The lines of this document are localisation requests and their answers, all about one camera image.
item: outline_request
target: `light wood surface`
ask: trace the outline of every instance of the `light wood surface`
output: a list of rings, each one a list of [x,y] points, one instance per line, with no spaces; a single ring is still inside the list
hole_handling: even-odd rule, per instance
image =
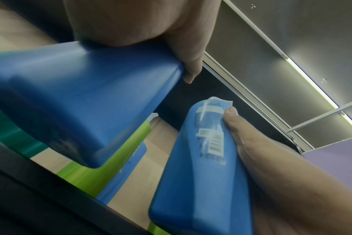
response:
[[[38,48],[55,43],[0,2],[0,52]],[[150,124],[152,131],[145,139],[145,156],[108,204],[143,228],[148,227],[147,211],[178,135],[175,129],[160,118],[155,118]],[[52,149],[41,152],[32,160],[53,173],[59,172],[71,162]]]

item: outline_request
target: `sticker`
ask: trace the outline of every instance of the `sticker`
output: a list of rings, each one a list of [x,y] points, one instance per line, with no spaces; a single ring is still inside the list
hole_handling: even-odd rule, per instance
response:
[[[224,133],[211,129],[199,129],[198,137],[205,137],[208,141],[209,154],[224,157]]]
[[[214,105],[204,105],[197,109],[197,113],[203,113],[203,112],[214,112],[214,113],[224,114],[224,110],[222,109],[222,107],[214,106]]]

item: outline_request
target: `skin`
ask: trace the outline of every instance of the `skin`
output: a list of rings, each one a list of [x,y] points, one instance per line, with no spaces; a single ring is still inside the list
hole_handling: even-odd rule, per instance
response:
[[[255,235],[352,235],[352,190],[238,115],[224,113],[251,176]]]
[[[69,21],[82,38],[127,46],[162,37],[184,62],[184,80],[202,70],[202,57],[221,0],[64,0]]]

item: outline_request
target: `purple panel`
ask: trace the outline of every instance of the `purple panel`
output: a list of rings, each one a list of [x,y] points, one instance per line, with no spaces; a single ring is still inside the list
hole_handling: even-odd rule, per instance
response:
[[[305,158],[352,188],[352,139],[310,152]]]

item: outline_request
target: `ceiling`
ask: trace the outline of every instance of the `ceiling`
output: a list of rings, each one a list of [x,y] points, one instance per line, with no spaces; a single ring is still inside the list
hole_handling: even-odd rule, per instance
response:
[[[232,2],[339,106],[352,101],[352,1]],[[334,109],[225,2],[206,52],[292,127]],[[318,148],[352,126],[334,114],[298,133]]]

